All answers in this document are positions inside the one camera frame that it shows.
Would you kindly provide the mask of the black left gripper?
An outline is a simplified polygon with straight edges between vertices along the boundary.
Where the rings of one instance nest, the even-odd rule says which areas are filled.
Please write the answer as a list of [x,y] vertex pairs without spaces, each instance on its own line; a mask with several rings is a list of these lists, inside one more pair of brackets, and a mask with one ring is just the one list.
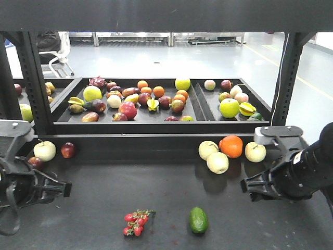
[[25,157],[1,158],[1,208],[49,204],[56,197],[69,197],[72,184],[58,181],[53,172],[34,171]]

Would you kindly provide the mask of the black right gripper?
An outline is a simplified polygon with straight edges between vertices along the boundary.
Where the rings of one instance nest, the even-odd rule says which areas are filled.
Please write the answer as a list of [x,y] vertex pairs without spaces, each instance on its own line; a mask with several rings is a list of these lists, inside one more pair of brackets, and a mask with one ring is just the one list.
[[252,202],[309,199],[313,193],[325,187],[325,176],[321,167],[325,165],[321,151],[299,151],[291,155],[283,167],[273,171],[272,178],[276,192],[270,192],[269,171],[262,171],[241,180],[243,193],[248,192]]

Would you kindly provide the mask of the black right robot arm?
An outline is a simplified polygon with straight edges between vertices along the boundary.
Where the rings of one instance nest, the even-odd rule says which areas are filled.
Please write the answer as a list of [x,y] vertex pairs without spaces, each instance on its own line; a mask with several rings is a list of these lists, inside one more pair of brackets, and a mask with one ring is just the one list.
[[272,199],[310,199],[318,190],[332,191],[332,123],[321,131],[318,141],[306,146],[303,131],[296,126],[255,129],[254,141],[273,145],[280,151],[275,163],[261,173],[243,179],[242,191],[253,202]]

